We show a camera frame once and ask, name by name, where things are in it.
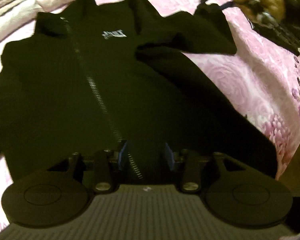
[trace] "circular cover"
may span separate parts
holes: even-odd
[[[2,207],[10,222],[51,227],[76,217],[88,203],[86,188],[63,172],[43,172],[9,186]]]
[[[234,171],[208,188],[205,203],[227,223],[265,228],[282,222],[292,206],[292,196],[280,182],[263,174]]]

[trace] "pink bedsheet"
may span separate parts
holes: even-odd
[[[96,0],[98,4],[115,1],[119,0]],[[162,16],[179,10],[193,13],[199,3],[199,0],[149,1]],[[219,5],[226,1],[229,0],[210,0]],[[295,57],[251,30],[238,8],[228,8],[224,14],[238,47],[237,54],[186,55],[229,98],[236,110],[275,144],[278,179],[300,143],[300,57]],[[7,42],[31,36],[34,23],[30,22],[2,41],[0,54]],[[4,156],[1,156],[0,231],[9,224],[1,207],[1,196],[11,183]]]

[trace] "zipper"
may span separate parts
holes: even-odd
[[[92,91],[95,99],[97,100],[98,105],[99,105],[102,113],[104,114],[104,116],[106,117],[106,119],[108,121],[108,124],[110,126],[110,129],[111,129],[115,139],[117,140],[117,142],[121,142],[123,140],[122,135],[121,135],[119,129],[117,128],[117,126],[115,125],[113,119],[111,118],[111,116],[110,116],[110,114],[109,114],[109,112],[106,108],[106,105],[105,105],[105,103],[104,103],[104,101],[103,101],[103,99],[100,95],[100,91],[97,87],[97,84],[96,84],[96,82],[94,81],[94,79],[92,77],[92,73],[88,70],[88,68],[85,65],[85,62],[84,62],[84,60],[82,58],[82,55],[81,55],[81,52],[79,50],[79,44],[74,39],[72,29],[69,25],[69,21],[66,20],[64,17],[60,17],[60,18],[63,20],[63,22],[66,26],[66,30],[67,30],[67,33],[69,35],[72,47],[73,47],[74,52],[76,54],[76,57],[78,59],[79,65],[81,66],[81,68],[85,72],[85,76],[86,76],[87,82],[88,82],[88,84],[91,88],[91,91]],[[132,170],[134,171],[134,173],[137,175],[137,177],[139,179],[143,179],[143,176],[140,172],[140,169],[138,168],[137,164],[133,160],[133,157],[130,153],[128,153],[128,159],[129,159],[130,166],[131,166]]]

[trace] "ribbed gray surface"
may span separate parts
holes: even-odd
[[[173,185],[121,185],[113,194],[95,197],[70,223],[48,229],[11,224],[0,240],[277,240],[291,234],[284,225],[261,230],[228,225],[211,215],[198,196]]]

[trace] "white logo on jacket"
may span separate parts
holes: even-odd
[[[109,37],[126,37],[126,35],[123,34],[122,30],[118,30],[116,32],[103,32],[103,35],[102,35],[106,40],[109,39]]]

